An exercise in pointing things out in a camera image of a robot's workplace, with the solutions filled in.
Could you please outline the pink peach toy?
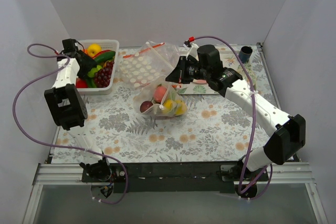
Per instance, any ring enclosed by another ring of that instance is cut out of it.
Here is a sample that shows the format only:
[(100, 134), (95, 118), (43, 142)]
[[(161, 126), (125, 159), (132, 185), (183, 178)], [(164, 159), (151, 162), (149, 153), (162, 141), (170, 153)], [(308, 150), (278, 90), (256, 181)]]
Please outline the pink peach toy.
[(165, 94), (167, 92), (167, 88), (164, 86), (159, 86), (155, 89), (153, 94), (153, 99), (157, 103), (161, 103), (162, 99), (164, 98)]

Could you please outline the red chili pepper toy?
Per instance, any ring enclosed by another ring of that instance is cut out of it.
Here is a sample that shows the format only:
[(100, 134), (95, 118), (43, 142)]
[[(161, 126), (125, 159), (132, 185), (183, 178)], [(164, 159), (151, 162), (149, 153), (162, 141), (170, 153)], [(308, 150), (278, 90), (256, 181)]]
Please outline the red chili pepper toy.
[(99, 53), (97, 53), (96, 55), (94, 55), (94, 56), (92, 57), (92, 59), (96, 59), (99, 55), (104, 54), (104, 53), (106, 53), (106, 52), (111, 52), (111, 50), (103, 50), (103, 51), (100, 51)]

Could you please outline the dotted zip top bag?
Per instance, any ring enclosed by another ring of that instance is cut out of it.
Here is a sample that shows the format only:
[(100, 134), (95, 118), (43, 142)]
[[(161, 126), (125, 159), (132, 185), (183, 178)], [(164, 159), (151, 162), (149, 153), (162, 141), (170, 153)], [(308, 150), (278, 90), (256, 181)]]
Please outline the dotted zip top bag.
[[(161, 103), (157, 103), (153, 99), (154, 91), (157, 87), (164, 86), (167, 88), (167, 92), (162, 99)], [(141, 115), (149, 115), (153, 117), (165, 117), (165, 118), (172, 118), (174, 116), (166, 116), (162, 113), (163, 104), (166, 100), (171, 99), (173, 101), (175, 100), (182, 100), (182, 97), (177, 93), (177, 91), (172, 87), (171, 82), (165, 81), (165, 78), (163, 76), (157, 78), (147, 86), (141, 89), (140, 93), (136, 95), (133, 99), (133, 108), (136, 113)], [(144, 101), (151, 101), (153, 105), (144, 113), (140, 112), (140, 105)]]

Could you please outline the green lime toy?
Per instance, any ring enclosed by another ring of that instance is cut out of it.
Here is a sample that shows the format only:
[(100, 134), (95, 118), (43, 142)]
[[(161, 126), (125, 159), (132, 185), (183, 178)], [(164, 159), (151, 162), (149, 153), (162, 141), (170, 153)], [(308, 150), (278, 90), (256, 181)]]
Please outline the green lime toy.
[(99, 73), (100, 71), (102, 70), (102, 68), (98, 68), (98, 67), (95, 67), (95, 68), (92, 68), (88, 73), (87, 73), (87, 76), (89, 78), (97, 78), (99, 76)]

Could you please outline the yellow lemon toy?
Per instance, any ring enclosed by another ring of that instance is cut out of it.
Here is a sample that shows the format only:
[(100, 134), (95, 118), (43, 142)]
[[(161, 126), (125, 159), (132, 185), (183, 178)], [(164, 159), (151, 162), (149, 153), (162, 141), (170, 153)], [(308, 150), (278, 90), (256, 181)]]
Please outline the yellow lemon toy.
[(187, 106), (182, 100), (168, 99), (163, 104), (162, 113), (166, 116), (179, 116), (183, 115), (187, 111)]

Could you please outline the dark purple plum toy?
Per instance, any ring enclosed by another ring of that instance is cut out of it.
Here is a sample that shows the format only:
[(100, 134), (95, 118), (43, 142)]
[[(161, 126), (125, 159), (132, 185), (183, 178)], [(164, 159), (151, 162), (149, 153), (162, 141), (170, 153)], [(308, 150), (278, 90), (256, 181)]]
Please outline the dark purple plum toy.
[(144, 113), (145, 111), (147, 111), (151, 106), (153, 105), (153, 103), (151, 101), (144, 101), (142, 102), (142, 104), (140, 105), (140, 112)]

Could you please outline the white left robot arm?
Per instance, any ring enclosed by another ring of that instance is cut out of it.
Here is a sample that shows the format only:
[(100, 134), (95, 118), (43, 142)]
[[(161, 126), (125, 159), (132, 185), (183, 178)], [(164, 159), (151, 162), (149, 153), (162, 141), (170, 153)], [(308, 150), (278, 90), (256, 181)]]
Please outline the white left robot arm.
[(84, 172), (92, 179), (106, 182), (111, 179), (112, 170), (85, 128), (88, 112), (76, 88), (76, 80), (83, 80), (97, 64), (79, 50), (75, 39), (65, 39), (62, 45), (64, 55), (57, 57), (61, 70), (54, 85), (44, 92), (44, 97), (56, 125), (67, 131), (75, 140), (77, 149), (83, 151), (84, 161), (80, 166)]

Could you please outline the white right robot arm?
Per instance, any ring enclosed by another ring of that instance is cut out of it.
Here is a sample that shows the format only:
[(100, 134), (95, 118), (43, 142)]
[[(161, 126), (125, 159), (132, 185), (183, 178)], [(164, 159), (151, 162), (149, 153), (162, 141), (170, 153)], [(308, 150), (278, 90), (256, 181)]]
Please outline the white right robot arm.
[(306, 121), (301, 115), (291, 116), (252, 91), (236, 70), (223, 66), (215, 46), (200, 46), (196, 51), (197, 58), (181, 56), (166, 81), (189, 84), (193, 80), (205, 80), (212, 90), (252, 116), (270, 137), (263, 147), (243, 158), (243, 164), (237, 168), (242, 180), (251, 180), (258, 169), (272, 163), (282, 165), (304, 147)]

